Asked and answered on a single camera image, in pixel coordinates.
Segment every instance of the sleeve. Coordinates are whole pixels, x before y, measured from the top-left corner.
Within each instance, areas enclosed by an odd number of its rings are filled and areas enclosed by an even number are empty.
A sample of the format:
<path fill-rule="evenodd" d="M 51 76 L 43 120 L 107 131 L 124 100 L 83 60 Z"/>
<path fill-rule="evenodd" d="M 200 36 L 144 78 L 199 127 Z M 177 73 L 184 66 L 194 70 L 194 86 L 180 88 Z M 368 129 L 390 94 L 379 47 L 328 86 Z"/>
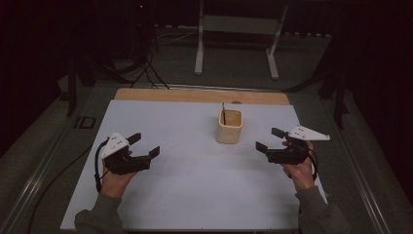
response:
<path fill-rule="evenodd" d="M 75 216 L 78 233 L 122 233 L 122 221 L 118 215 L 121 198 L 113 198 L 99 193 L 91 211 L 83 210 Z"/>
<path fill-rule="evenodd" d="M 301 209 L 298 224 L 304 234 L 350 233 L 350 225 L 340 209 L 334 204 L 327 205 L 317 186 L 298 192 L 296 197 Z"/>

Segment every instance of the human hand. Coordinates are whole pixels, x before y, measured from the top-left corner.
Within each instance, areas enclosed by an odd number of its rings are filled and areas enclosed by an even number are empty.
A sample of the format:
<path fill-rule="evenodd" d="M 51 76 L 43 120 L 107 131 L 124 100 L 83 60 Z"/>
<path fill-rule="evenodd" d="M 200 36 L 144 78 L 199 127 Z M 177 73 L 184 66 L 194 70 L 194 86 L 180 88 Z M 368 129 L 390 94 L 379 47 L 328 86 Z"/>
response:
<path fill-rule="evenodd" d="M 309 153 L 314 149 L 313 144 L 306 140 L 307 147 L 310 149 Z M 297 192 L 305 189 L 309 189 L 315 186 L 313 180 L 313 168 L 311 159 L 308 157 L 303 163 L 298 165 L 282 164 L 284 172 L 292 178 L 294 182 L 295 190 Z"/>
<path fill-rule="evenodd" d="M 103 162 L 103 174 L 104 177 L 102 179 L 102 187 L 100 193 L 105 194 L 109 197 L 121 198 L 122 195 L 124 195 L 128 184 L 131 182 L 131 179 L 137 173 L 130 173 L 125 175 L 113 174 L 106 168 Z"/>

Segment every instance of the wire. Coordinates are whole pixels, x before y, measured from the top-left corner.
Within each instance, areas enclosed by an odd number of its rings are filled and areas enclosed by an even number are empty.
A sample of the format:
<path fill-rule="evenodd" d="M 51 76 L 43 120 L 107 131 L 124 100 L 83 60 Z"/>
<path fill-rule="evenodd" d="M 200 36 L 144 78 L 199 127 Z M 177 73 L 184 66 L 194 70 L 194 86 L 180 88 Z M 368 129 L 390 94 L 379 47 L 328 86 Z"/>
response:
<path fill-rule="evenodd" d="M 296 144 L 290 144 L 290 145 L 293 146 L 295 149 L 298 149 L 298 150 L 300 150 L 300 151 L 302 151 L 302 152 L 304 152 L 308 155 L 308 157 L 310 158 L 310 160 L 311 160 L 311 162 L 314 166 L 313 180 L 316 180 L 316 178 L 318 176 L 318 172 L 319 172 L 319 158 L 318 158 L 316 152 L 313 149 L 310 149 L 310 148 L 307 148 L 307 147 L 303 148 L 303 147 L 301 147 L 299 145 L 296 145 Z"/>
<path fill-rule="evenodd" d="M 136 70 L 142 67 L 143 59 L 139 60 L 138 58 L 135 58 L 132 61 L 133 61 L 132 65 L 119 68 L 119 69 L 114 69 L 113 71 L 117 74 L 122 74 L 124 76 L 131 76 L 131 74 L 128 74 L 128 72 L 133 72 L 133 74 L 136 73 Z"/>
<path fill-rule="evenodd" d="M 185 38 L 185 37 L 188 37 L 188 36 L 190 36 L 190 35 L 192 35 L 192 34 L 195 34 L 196 32 L 198 32 L 198 29 L 195 30 L 195 31 L 192 31 L 192 32 L 190 32 L 190 33 L 186 33 L 185 35 L 183 35 L 183 36 L 181 36 L 181 37 L 178 37 L 178 38 L 176 38 L 176 39 L 173 39 L 173 40 L 171 40 L 171 41 L 164 42 L 164 43 L 158 42 L 158 43 L 161 44 L 161 45 L 171 44 L 171 43 L 177 42 L 177 41 L 179 41 L 179 40 L 181 40 L 181 39 L 183 39 L 183 38 Z M 166 34 L 163 34 L 163 35 L 158 36 L 157 38 L 160 38 L 160 37 L 165 36 L 165 35 L 173 35 L 173 34 L 172 34 L 172 33 L 166 33 Z"/>
<path fill-rule="evenodd" d="M 156 72 L 155 68 L 152 66 L 152 61 L 149 63 L 149 66 L 151 67 L 152 71 L 155 73 L 156 77 L 158 78 L 159 81 L 161 81 L 162 84 L 164 84 L 165 87 L 167 87 L 167 89 L 170 90 L 169 86 L 167 85 L 167 83 L 164 82 L 164 80 L 158 75 L 158 73 Z"/>
<path fill-rule="evenodd" d="M 142 68 L 142 65 L 140 65 L 137 69 L 135 69 L 132 73 L 126 73 L 124 74 L 124 77 L 130 77 L 139 72 L 139 70 Z"/>
<path fill-rule="evenodd" d="M 99 166 L 98 166 L 98 161 L 97 161 L 97 159 L 98 159 L 98 156 L 99 156 L 100 149 L 101 149 L 103 146 L 105 146 L 108 141 L 109 141 L 109 137 L 107 138 L 106 141 L 104 141 L 104 142 L 102 142 L 102 143 L 100 144 L 100 146 L 97 148 L 96 153 L 94 154 L 94 180 L 95 180 L 95 182 L 96 182 L 96 190 L 97 190 L 97 192 L 100 192 L 100 189 L 102 188 L 102 184 L 100 183 L 101 177 L 100 177 L 100 175 L 99 175 Z"/>
<path fill-rule="evenodd" d="M 146 71 L 145 73 L 146 73 L 146 78 L 149 80 L 149 82 L 151 82 L 152 87 L 155 87 L 156 89 L 158 89 L 158 86 L 156 86 L 155 83 L 152 81 L 152 79 L 149 77 L 148 71 Z"/>
<path fill-rule="evenodd" d="M 153 60 L 153 54 L 148 51 L 149 55 L 151 56 L 151 59 L 146 59 L 146 62 L 148 62 L 148 65 L 145 66 L 145 68 L 140 72 L 139 75 L 136 76 L 136 78 L 133 80 L 133 82 L 130 85 L 130 88 L 133 88 L 133 86 L 136 84 L 137 80 L 143 75 L 143 73 L 146 72 L 146 70 L 149 68 L 149 65 L 152 63 Z"/>
<path fill-rule="evenodd" d="M 40 202 L 43 200 L 43 198 L 45 197 L 45 194 L 47 191 L 49 191 L 50 187 L 52 186 L 52 184 L 64 173 L 66 172 L 67 169 L 69 169 L 73 164 L 75 164 L 80 158 L 82 158 L 87 152 L 89 152 L 92 148 L 92 145 L 90 145 L 85 151 L 83 151 L 77 158 L 75 158 L 72 162 L 70 162 L 66 167 L 63 168 L 63 170 L 61 170 L 53 179 L 52 181 L 49 182 L 49 184 L 46 186 L 45 190 L 43 190 L 42 194 L 40 195 L 39 200 L 37 201 L 36 205 L 34 206 L 34 211 L 31 214 L 29 223 L 28 223 L 28 227 L 27 227 L 27 231 L 26 233 L 29 234 L 30 230 L 31 230 L 31 226 L 33 225 L 33 221 L 34 221 L 34 216 L 36 215 L 37 209 L 40 205 Z"/>
<path fill-rule="evenodd" d="M 109 170 L 107 170 L 99 179 L 103 179 L 106 174 L 109 173 Z"/>

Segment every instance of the small cup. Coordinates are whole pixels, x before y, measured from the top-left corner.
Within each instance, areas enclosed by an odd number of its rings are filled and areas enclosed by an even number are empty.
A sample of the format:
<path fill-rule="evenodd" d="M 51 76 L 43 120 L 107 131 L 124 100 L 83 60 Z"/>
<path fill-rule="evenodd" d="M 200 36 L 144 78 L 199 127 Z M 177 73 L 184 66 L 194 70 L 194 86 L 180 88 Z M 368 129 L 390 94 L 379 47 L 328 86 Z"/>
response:
<path fill-rule="evenodd" d="M 243 129 L 243 113 L 236 109 L 221 109 L 218 118 L 216 140 L 220 143 L 235 144 Z"/>

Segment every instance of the wooden board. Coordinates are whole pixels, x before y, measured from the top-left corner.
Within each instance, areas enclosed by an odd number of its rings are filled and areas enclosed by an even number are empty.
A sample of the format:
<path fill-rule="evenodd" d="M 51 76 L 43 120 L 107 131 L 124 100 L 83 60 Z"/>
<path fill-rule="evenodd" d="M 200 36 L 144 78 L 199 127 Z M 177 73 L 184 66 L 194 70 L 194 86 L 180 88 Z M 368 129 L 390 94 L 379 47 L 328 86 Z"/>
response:
<path fill-rule="evenodd" d="M 114 99 L 218 103 L 241 102 L 244 104 L 289 105 L 288 98 L 285 94 L 244 91 L 155 90 L 124 88 L 117 92 Z"/>

